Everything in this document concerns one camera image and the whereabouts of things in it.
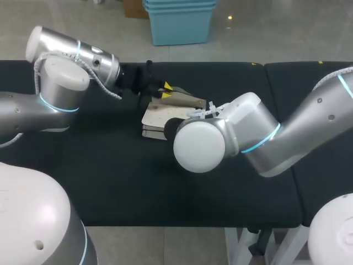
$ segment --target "cable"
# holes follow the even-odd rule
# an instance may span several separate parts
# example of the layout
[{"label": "cable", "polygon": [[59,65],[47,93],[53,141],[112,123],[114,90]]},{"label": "cable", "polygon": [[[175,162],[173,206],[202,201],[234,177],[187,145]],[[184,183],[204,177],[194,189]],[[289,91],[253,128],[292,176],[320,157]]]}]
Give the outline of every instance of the cable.
[{"label": "cable", "polygon": [[36,93],[38,93],[39,91],[39,69],[41,66],[41,61],[44,59],[47,59],[50,56],[59,56],[59,57],[63,57],[63,58],[67,58],[70,59],[78,64],[81,65],[81,67],[83,69],[85,69],[88,74],[97,82],[98,86],[108,95],[116,98],[116,99],[122,99],[121,96],[109,91],[101,82],[101,80],[98,78],[98,76],[96,75],[96,73],[92,70],[92,68],[83,60],[81,60],[80,58],[78,58],[77,56],[74,56],[72,54],[68,54],[66,52],[62,52],[62,51],[50,51],[50,52],[46,52],[41,54],[41,56],[35,61],[34,63],[34,85],[35,85],[35,90]]},{"label": "cable", "polygon": [[10,140],[10,141],[8,141],[8,142],[5,142],[5,143],[3,143],[3,144],[0,144],[0,148],[4,148],[4,147],[7,147],[7,146],[13,144],[13,143],[16,142],[18,139],[20,139],[22,135],[23,135],[23,133],[17,134],[12,140]]},{"label": "cable", "polygon": [[227,105],[229,105],[229,103],[225,103],[219,106],[218,108],[214,106],[212,101],[209,102],[209,105],[210,105],[210,110],[197,109],[197,110],[194,110],[193,112],[188,113],[187,115],[190,118],[200,118],[200,119],[204,119],[205,116],[210,114],[212,114],[213,117],[216,117],[216,113],[220,113],[222,110],[224,110],[224,108]]},{"label": "cable", "polygon": [[313,90],[317,89],[319,86],[321,86],[323,83],[325,83],[327,80],[333,78],[333,77],[336,77],[336,76],[339,76],[339,75],[342,75],[344,73],[351,73],[353,72],[353,67],[347,67],[347,68],[344,68],[344,69],[340,69],[340,70],[337,70],[335,72],[332,72],[328,75],[326,75],[325,77],[323,77],[313,88]]}]

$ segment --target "gray floor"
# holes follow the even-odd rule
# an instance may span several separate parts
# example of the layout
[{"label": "gray floor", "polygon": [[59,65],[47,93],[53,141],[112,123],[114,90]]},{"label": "gray floor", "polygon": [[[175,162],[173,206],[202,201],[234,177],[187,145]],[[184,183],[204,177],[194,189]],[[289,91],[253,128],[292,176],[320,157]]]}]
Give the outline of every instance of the gray floor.
[{"label": "gray floor", "polygon": [[[0,0],[0,59],[23,60],[29,33],[44,25],[129,62],[351,61],[352,17],[351,0],[218,0],[207,44],[155,47],[149,21],[126,19],[114,0],[102,6],[92,0]],[[101,265],[227,264],[222,229],[88,230]]]}]

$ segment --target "white metal frame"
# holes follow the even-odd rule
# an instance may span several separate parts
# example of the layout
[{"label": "white metal frame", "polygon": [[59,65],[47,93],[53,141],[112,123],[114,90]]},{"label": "white metal frame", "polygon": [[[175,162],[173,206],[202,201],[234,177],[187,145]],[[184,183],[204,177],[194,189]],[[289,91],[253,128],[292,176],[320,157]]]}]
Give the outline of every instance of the white metal frame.
[{"label": "white metal frame", "polygon": [[270,265],[312,265],[311,261],[296,261],[309,238],[309,228],[300,225],[289,229]]},{"label": "white metal frame", "polygon": [[[228,265],[248,265],[252,259],[248,247],[258,240],[259,235],[250,233],[244,228],[238,240],[236,228],[224,228],[226,236]],[[308,241],[309,228],[299,226],[289,229],[279,249],[276,251],[276,240],[272,232],[265,253],[266,265],[312,265],[311,261],[296,261],[300,250]]]}]

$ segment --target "yellow sticker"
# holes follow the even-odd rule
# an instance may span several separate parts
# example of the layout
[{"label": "yellow sticker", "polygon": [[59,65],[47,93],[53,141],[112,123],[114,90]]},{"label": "yellow sticker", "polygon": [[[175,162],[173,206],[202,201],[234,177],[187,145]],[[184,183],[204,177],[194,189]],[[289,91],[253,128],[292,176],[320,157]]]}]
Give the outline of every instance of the yellow sticker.
[{"label": "yellow sticker", "polygon": [[164,88],[169,89],[169,90],[173,90],[172,87],[167,82],[165,82]]},{"label": "yellow sticker", "polygon": [[162,94],[162,98],[169,98],[171,96],[171,94],[168,93],[163,93]]}]

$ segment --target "black table surface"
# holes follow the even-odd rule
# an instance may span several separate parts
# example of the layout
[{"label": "black table surface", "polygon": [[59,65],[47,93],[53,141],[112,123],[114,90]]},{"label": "black table surface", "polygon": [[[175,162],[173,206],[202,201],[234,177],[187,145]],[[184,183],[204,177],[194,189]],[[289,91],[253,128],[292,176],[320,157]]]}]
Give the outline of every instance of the black table surface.
[{"label": "black table surface", "polygon": [[[280,120],[286,120],[325,75],[350,62],[292,62],[265,65]],[[353,193],[353,131],[315,149],[293,166],[304,211],[304,226],[330,200]]]},{"label": "black table surface", "polygon": [[[262,65],[155,63],[153,70],[216,105],[253,91],[275,113]],[[0,78],[2,91],[34,91],[24,61],[0,62]],[[25,134],[0,150],[0,161],[52,176],[86,225],[264,228],[302,222],[291,171],[264,178],[238,155],[209,173],[187,172],[170,144],[141,136],[144,110],[136,103],[130,93],[118,102],[91,85],[69,130]]]}]

